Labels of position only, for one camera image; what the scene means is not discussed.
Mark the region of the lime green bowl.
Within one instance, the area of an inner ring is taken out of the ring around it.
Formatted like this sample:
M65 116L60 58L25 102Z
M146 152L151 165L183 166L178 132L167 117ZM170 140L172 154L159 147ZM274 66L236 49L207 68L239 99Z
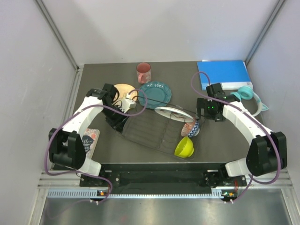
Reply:
M194 150L195 149L192 140L188 136L185 136L178 143L174 155L181 158L188 158L193 155Z

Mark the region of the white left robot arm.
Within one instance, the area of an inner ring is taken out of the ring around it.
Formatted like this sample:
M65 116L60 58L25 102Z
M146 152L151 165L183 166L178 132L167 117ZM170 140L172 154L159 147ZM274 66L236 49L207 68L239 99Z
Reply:
M86 156L82 138L95 117L103 113L105 121L117 132L122 132L128 116L125 109L114 105L115 97L120 93L112 84L105 84L102 89L91 89L74 115L59 128L49 132L47 146L50 162L76 171L89 174L96 186L106 182L106 174L101 171L101 164Z

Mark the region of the red blue patterned bowl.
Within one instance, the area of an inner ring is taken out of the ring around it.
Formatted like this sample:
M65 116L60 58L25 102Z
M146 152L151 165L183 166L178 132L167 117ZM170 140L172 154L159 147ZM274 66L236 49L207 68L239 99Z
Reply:
M188 136L189 138L195 137L200 132L200 124L196 118L193 118L192 122L184 123L184 126L181 130L181 136L185 137Z

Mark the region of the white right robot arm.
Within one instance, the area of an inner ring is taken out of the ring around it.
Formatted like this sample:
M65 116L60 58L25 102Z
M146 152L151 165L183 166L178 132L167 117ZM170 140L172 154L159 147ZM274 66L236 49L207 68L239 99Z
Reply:
M287 141L282 132L273 132L261 124L255 117L266 109L251 87L240 87L237 92L227 95L220 83L206 88L208 96L198 98L197 117L221 122L230 121L244 136L249 144L245 158L223 165L219 181L231 185L236 176L261 176L280 171L287 167Z

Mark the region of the teal scalloped plate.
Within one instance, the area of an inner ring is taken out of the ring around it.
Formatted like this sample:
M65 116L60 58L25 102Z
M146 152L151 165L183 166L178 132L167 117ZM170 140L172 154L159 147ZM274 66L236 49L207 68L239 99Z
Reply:
M155 109L166 106L171 100L171 89L163 82L152 81L142 85L138 91L138 101L141 106L145 106L148 98L147 108Z

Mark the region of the white watermelon plate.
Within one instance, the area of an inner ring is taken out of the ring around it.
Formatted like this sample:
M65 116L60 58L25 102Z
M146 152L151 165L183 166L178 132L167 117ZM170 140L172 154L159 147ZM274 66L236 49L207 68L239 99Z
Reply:
M193 122L194 118L187 114L186 112L172 108L172 107L156 107L154 109L156 113L171 120L179 121L179 122Z

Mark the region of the beige floral plate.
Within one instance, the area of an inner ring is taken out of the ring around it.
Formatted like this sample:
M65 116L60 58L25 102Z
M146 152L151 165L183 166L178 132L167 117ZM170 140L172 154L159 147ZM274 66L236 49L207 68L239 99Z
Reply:
M131 100L133 100L135 102L137 101L138 92L135 89L135 87L133 87L129 84L124 84L124 83L115 84L114 87L119 92L115 95L115 98L113 100L114 103L121 100L121 99L123 99L123 97L126 97L128 93L130 93L130 99Z

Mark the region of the black wire dish rack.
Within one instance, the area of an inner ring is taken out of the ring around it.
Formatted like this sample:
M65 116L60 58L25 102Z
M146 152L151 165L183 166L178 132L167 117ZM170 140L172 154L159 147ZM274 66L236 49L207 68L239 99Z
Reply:
M175 149L183 138L181 131L184 125L184 122L166 118L152 109L145 109L140 115L128 118L120 135L128 141L180 161L191 161L194 154L186 158L175 155Z

